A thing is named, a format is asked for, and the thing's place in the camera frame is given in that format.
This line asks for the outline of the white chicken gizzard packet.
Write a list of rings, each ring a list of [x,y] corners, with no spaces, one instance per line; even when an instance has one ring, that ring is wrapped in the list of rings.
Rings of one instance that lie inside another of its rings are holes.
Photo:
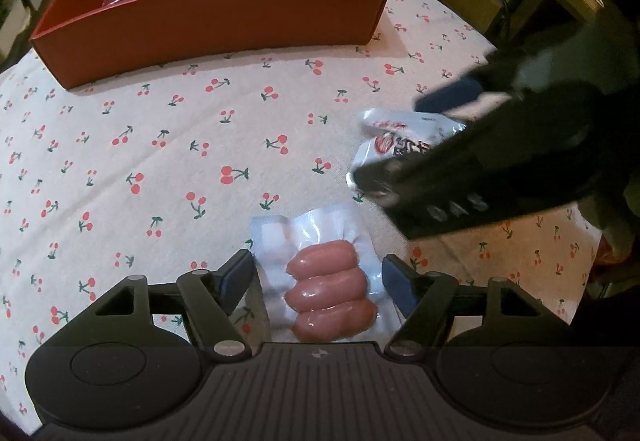
[[[434,112],[382,108],[360,112],[358,122],[366,141],[358,147],[346,173],[346,185],[352,191],[352,199],[359,204],[364,197],[354,178],[358,168],[407,153],[426,153],[466,128],[464,122]]]

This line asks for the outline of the vacuum packed pink sausages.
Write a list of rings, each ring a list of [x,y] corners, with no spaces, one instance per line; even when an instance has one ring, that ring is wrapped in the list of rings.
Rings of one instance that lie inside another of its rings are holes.
[[[276,343],[375,341],[400,325],[382,282],[382,262],[357,208],[317,208],[250,224],[267,338]]]

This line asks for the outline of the cherry print tablecloth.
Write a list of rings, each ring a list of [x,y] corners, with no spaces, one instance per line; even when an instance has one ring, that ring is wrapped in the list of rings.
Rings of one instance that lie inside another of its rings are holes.
[[[1,76],[1,409],[39,425],[29,357],[128,274],[171,282],[250,247],[254,216],[353,202],[380,255],[519,283],[570,320],[600,236],[568,206],[410,244],[346,174],[360,114],[408,110],[489,42],[436,0],[387,0],[366,45],[236,53],[67,91],[35,53]]]

